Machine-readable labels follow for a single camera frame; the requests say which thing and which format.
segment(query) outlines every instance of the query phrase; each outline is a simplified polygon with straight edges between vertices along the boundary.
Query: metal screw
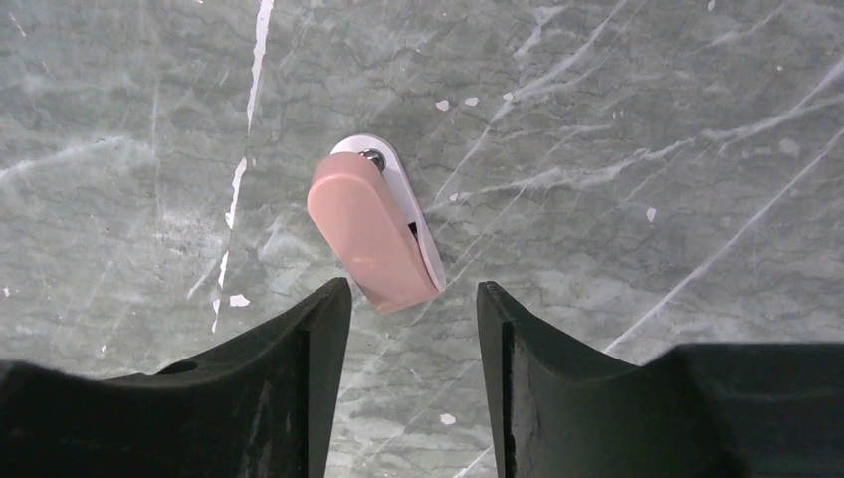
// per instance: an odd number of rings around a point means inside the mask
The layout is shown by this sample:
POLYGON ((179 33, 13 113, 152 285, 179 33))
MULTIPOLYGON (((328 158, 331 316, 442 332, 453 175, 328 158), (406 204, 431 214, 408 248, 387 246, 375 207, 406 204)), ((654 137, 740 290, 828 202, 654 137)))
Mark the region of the metal screw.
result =
POLYGON ((375 167, 377 167, 379 171, 384 172, 384 168, 387 167, 387 161, 384 159, 384 155, 381 154, 381 151, 377 149, 365 149, 360 154, 362 154, 366 159, 372 161, 372 164, 375 164, 375 167))

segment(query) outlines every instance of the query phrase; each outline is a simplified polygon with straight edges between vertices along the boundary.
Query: white speck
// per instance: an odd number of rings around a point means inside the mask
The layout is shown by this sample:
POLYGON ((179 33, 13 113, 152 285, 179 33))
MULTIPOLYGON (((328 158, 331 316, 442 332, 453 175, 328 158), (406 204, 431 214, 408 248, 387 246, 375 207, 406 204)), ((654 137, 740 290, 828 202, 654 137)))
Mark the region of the white speck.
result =
POLYGON ((246 307, 249 305, 249 299, 244 297, 243 294, 238 294, 229 298, 229 305, 232 307, 246 307))
POLYGON ((252 88, 249 89, 249 101, 246 103, 246 134, 252 130, 252 113, 258 98, 258 81, 261 79, 264 54, 267 53, 267 34, 270 32, 270 14, 274 4, 275 0, 261 0, 255 19, 255 48, 252 50, 255 60, 252 62, 252 88))
POLYGON ((229 212, 226 213, 226 225, 229 229, 235 227, 235 213, 237 212, 237 200, 240 197, 240 181, 243 179, 243 174, 246 172, 248 162, 246 158, 242 158, 238 167, 235 168, 235 177, 232 179, 232 187, 235 189, 232 194, 232 205, 229 207, 229 212))
POLYGON ((444 425, 453 425, 457 423, 457 418, 454 417, 451 413, 443 413, 440 415, 440 423, 444 425))

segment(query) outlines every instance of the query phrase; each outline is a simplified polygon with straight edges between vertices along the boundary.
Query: marble surface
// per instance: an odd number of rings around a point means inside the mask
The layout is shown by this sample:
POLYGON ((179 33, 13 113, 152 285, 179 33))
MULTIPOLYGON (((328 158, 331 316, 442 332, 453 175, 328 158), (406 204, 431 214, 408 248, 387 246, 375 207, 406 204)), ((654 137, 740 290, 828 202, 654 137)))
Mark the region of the marble surface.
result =
POLYGON ((328 476, 494 476, 483 280, 634 362, 844 340, 837 1, 7 0, 0 105, 0 355, 94 377, 342 275, 311 174, 395 146, 449 288, 355 291, 328 476))

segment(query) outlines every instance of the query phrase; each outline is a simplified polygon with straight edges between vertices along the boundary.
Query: white plastic part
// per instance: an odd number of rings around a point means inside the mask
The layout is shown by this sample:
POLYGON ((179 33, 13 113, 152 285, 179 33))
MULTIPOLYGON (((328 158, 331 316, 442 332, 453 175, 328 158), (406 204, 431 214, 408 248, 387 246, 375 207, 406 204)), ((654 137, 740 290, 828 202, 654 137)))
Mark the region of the white plastic part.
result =
POLYGON ((437 245, 434 243, 434 238, 428 229, 425 216, 422 215, 422 209, 419 207, 419 203, 416 202, 416 196, 413 194, 410 181, 407 180, 407 175, 404 173, 404 168, 401 167, 401 161, 399 161, 395 149, 387 141, 378 136, 357 134, 347 137, 338 143, 331 150, 331 154, 338 152, 361 153, 367 149, 375 149, 384 156, 384 170, 382 173, 384 181, 386 181, 387 187, 389 187, 390 192, 396 199, 402 212, 404 212, 407 223, 416 223, 416 240, 419 244, 419 251, 422 253, 425 269, 428 270, 428 275, 431 277, 431 282, 434 283, 434 287, 438 291, 445 291, 446 271, 443 268, 443 261, 440 259, 440 253, 437 252, 437 245))

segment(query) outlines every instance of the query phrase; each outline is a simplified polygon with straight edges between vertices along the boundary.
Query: pink plastic cap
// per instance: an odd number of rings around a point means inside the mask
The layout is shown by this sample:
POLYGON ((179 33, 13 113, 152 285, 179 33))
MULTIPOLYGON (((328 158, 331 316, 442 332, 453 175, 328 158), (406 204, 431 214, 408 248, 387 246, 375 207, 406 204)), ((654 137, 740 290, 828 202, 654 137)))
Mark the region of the pink plastic cap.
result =
POLYGON ((387 183, 362 155, 341 152, 319 164, 308 213, 378 312, 399 311, 439 294, 387 183))

